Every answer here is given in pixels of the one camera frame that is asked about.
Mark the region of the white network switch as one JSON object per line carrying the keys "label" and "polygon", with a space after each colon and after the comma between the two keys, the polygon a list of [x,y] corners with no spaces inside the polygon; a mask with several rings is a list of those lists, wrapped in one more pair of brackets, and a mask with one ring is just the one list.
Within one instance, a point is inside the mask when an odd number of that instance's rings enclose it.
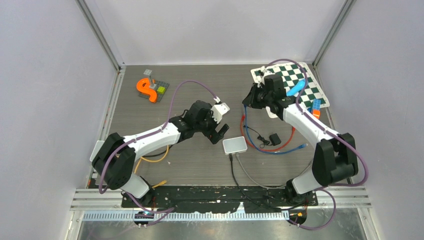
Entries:
{"label": "white network switch", "polygon": [[222,141],[224,153],[226,155],[244,153],[247,151],[248,146],[244,136],[224,139]]}

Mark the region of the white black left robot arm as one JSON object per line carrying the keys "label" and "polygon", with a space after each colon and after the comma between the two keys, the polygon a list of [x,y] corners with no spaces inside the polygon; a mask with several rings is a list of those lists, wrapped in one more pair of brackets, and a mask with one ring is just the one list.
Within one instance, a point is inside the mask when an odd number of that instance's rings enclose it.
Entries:
{"label": "white black left robot arm", "polygon": [[223,116],[230,111],[224,103],[210,103],[197,100],[183,114],[171,117],[164,124],[142,133],[120,136],[110,134],[106,140],[99,140],[92,151],[90,162],[110,190],[123,190],[134,197],[141,207],[153,202],[152,186],[133,172],[137,159],[159,148],[175,145],[202,133],[212,144],[218,143],[229,126],[224,124],[216,130]]}

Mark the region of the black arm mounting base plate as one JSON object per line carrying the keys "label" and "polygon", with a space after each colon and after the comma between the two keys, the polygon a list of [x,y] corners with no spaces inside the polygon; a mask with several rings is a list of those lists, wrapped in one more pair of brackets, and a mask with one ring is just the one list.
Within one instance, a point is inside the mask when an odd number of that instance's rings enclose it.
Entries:
{"label": "black arm mounting base plate", "polygon": [[259,186],[189,186],[165,185],[150,190],[138,201],[145,208],[164,211],[173,208],[175,213],[234,213],[243,207],[247,213],[273,213],[272,208],[289,209],[304,205],[317,206],[316,194],[309,193],[287,201],[282,189],[265,189]]}

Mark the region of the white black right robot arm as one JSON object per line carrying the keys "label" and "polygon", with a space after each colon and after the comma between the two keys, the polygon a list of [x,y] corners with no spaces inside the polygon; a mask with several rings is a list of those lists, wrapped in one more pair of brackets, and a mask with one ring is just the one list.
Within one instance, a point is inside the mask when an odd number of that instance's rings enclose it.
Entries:
{"label": "white black right robot arm", "polygon": [[253,109],[268,108],[280,120],[294,127],[314,148],[311,165],[288,180],[282,190],[287,203],[299,205],[312,191],[358,173],[354,137],[328,128],[301,106],[295,96],[288,96],[280,76],[270,74],[262,82],[253,83],[242,104]]}

